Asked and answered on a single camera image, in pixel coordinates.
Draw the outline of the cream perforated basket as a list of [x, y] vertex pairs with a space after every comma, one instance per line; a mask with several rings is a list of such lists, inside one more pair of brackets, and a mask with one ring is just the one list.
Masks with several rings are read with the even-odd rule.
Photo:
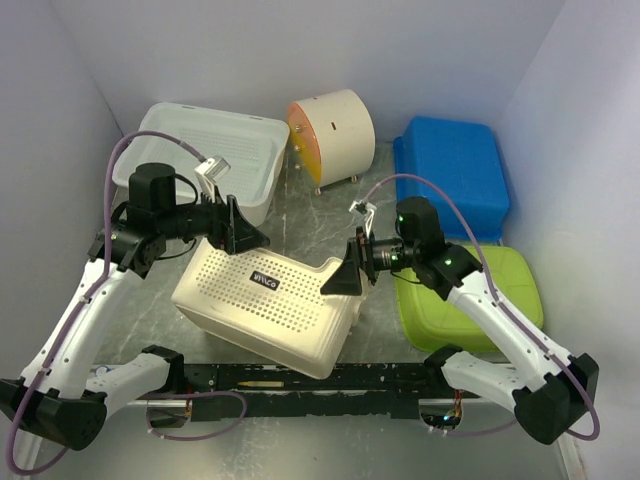
[[203, 331], [314, 379], [334, 369], [365, 294], [321, 294], [340, 261], [312, 267], [264, 248], [229, 255], [202, 241], [171, 301]]

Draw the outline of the green plastic basin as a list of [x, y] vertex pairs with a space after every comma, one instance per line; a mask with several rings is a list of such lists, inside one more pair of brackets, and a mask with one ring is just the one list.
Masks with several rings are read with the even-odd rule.
[[[524, 257], [516, 250], [483, 244], [495, 286], [538, 328], [544, 314], [538, 288]], [[466, 314], [417, 283], [413, 270], [395, 276], [400, 319], [409, 342], [416, 348], [435, 351], [457, 345], [472, 353], [491, 353], [498, 348]]]

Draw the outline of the blue plastic tub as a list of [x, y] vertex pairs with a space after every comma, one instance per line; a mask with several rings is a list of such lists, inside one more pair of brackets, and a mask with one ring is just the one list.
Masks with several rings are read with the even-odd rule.
[[394, 139], [393, 152], [395, 171], [420, 176], [442, 189], [478, 241], [501, 239], [510, 199], [488, 126], [416, 116]]

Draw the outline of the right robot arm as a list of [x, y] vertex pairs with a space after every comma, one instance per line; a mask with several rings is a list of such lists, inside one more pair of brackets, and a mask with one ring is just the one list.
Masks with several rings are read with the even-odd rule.
[[383, 271], [411, 269], [419, 285], [466, 314], [510, 361], [509, 367], [479, 360], [455, 345], [431, 354], [426, 390], [443, 398], [453, 390], [485, 398], [513, 413], [534, 440], [550, 445], [594, 414], [599, 366], [557, 344], [496, 288], [482, 255], [445, 240], [437, 210], [424, 197], [396, 205], [396, 237], [373, 233], [376, 208], [356, 200], [349, 208], [364, 220], [347, 242], [323, 295], [359, 296]]

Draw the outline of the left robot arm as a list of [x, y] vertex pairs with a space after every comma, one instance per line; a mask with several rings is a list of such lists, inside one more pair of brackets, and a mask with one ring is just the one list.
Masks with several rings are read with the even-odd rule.
[[185, 392], [183, 355], [156, 345], [99, 378], [89, 373], [120, 304], [163, 257], [168, 241], [203, 238], [229, 255], [268, 246], [236, 198], [219, 191], [230, 169], [221, 157], [197, 166], [194, 180], [186, 183], [194, 198], [186, 203], [177, 201], [182, 177], [172, 166], [145, 163], [130, 175], [128, 198], [107, 210], [109, 224], [94, 241], [55, 331], [18, 379], [1, 382], [1, 410], [21, 430], [80, 451], [129, 402], [146, 395], [173, 399]]

